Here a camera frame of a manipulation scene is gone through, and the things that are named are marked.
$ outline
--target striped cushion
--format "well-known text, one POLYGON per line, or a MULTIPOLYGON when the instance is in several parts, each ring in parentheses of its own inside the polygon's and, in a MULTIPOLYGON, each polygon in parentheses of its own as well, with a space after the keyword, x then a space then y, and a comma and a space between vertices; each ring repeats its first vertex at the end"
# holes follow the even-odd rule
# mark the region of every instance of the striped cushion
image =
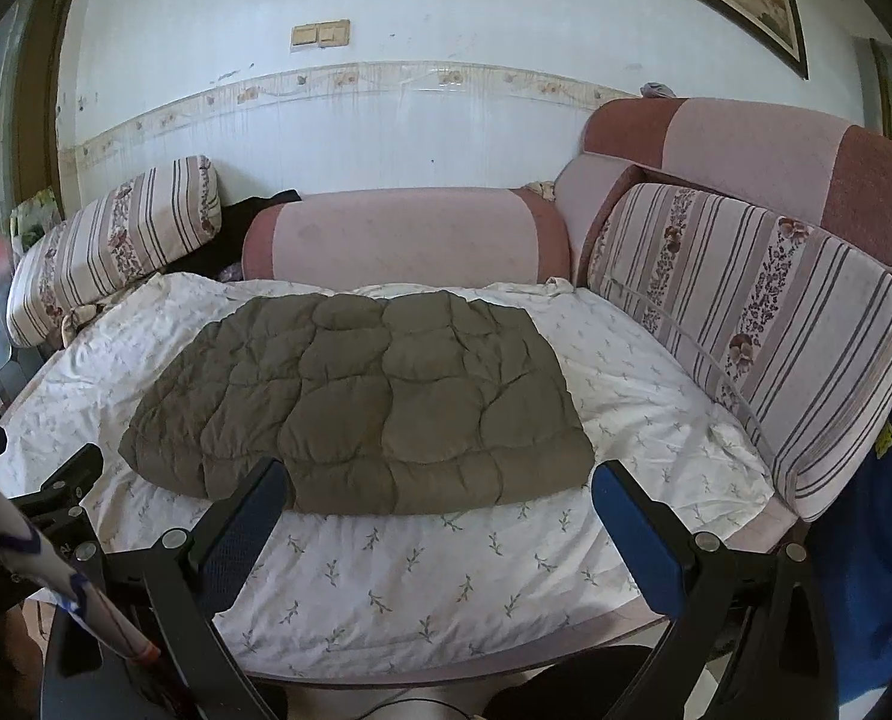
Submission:
POLYGON ((42 343, 64 314, 197 250, 220 223, 215 170, 203 156, 155 167, 92 201, 22 258, 6 309, 13 343, 42 343))
POLYGON ((800 517, 819 516, 892 403, 892 276, 821 228, 640 184, 598 235, 590 289, 739 418, 800 517))

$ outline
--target white wall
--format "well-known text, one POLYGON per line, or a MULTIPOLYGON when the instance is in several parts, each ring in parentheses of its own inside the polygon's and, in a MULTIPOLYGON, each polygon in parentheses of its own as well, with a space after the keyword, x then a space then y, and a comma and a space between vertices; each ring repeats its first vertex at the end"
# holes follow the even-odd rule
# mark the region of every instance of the white wall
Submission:
MULTIPOLYGON (((232 81, 390 60, 519 68, 627 92, 656 80, 678 95, 790 103, 862 122, 852 38, 888 36, 861 0, 797 1, 808 81, 699 0, 74 0, 60 63, 59 145, 81 146, 142 113, 232 81), (297 23, 343 18, 353 25, 348 47, 289 50, 289 33, 297 23)), ((318 107, 307 106, 302 116, 289 116, 288 121, 279 117, 272 129, 264 124, 257 130, 241 121, 235 135, 299 146, 300 133, 315 125, 330 104, 323 100, 318 107)), ((475 92, 454 95, 451 104, 453 119, 460 122, 451 133, 453 148, 462 152, 469 141, 462 121, 483 127, 489 104, 475 92)), ((366 112, 347 119, 345 127, 363 133, 374 128, 377 122, 362 114, 366 112)), ((515 130, 514 115, 511 121, 515 130)), ((409 131, 400 128, 399 142, 380 143, 364 136, 356 147, 372 149, 379 159, 379 151, 394 152, 400 143, 417 137, 422 119, 413 117, 409 123, 409 131)), ((233 135, 228 126, 227 141, 233 135)), ((204 142, 222 148, 219 133, 209 135, 203 129, 204 142)), ((523 132, 523 138, 528 137, 534 137, 531 129, 523 132)), ((576 146, 576 138, 569 146, 576 146)), ((509 143, 487 148, 499 150, 491 160, 494 166, 515 158, 509 143)), ((360 160, 366 165, 375 161, 360 160)), ((127 163, 118 164, 125 170, 127 163)), ((113 167, 102 176, 112 178, 113 167)), ((334 175, 323 175, 329 172, 323 165, 308 170, 300 166, 299 175, 297 166, 291 167, 282 180, 291 179, 289 185, 302 191, 337 186, 334 175)), ((252 170, 248 165, 238 168, 252 170)), ((523 175, 524 180, 537 177, 523 175)), ((368 167, 344 175, 346 183, 363 187, 382 185, 377 183, 380 178, 368 167)), ((441 181, 442 175, 428 170, 414 172, 411 178, 429 183, 441 181)), ((510 171, 477 170, 463 178, 495 184, 500 178, 510 180, 510 171)), ((71 180, 82 183, 81 178, 71 180)), ((265 180, 258 185, 271 191, 282 187, 265 180)))

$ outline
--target gray cloth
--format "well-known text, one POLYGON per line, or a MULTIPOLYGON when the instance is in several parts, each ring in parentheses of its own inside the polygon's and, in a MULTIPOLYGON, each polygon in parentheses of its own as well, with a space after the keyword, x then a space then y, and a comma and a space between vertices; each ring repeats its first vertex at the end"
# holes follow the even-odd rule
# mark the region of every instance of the gray cloth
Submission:
POLYGON ((119 451, 153 484, 212 500, 276 457, 296 509, 318 514, 515 503, 593 466, 529 314, 447 292, 250 300, 166 367, 119 451))

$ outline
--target bed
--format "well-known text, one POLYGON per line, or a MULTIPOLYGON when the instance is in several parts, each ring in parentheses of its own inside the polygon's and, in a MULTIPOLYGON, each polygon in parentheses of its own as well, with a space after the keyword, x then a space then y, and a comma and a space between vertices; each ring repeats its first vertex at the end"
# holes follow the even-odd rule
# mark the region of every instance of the bed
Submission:
MULTIPOLYGON (((4 415, 0 487, 34 490, 96 443, 106 466, 83 505, 104 548, 149 546, 209 504, 145 482, 116 450, 207 322, 258 295, 446 287, 529 313, 597 461, 622 460, 691 530, 770 550, 835 499, 891 408, 892 207, 876 212, 886 227, 856 220, 869 215, 861 190, 892 191, 892 173, 857 178, 840 154, 892 166, 892 144, 783 106, 619 103, 594 114, 555 203, 527 189, 306 197, 254 220, 243 271, 257 280, 154 276, 4 415), (699 153, 697 122, 738 121, 755 148, 734 133, 712 139, 728 158, 699 153), (777 121, 809 131, 809 159, 777 121), (735 170, 755 157, 766 167, 735 170), (728 193, 713 186, 716 159, 728 193), (462 247, 469 230, 476 247, 462 247)), ((435 517, 285 512, 214 622, 254 675, 416 685, 547 664, 657 619, 577 488, 435 517)))

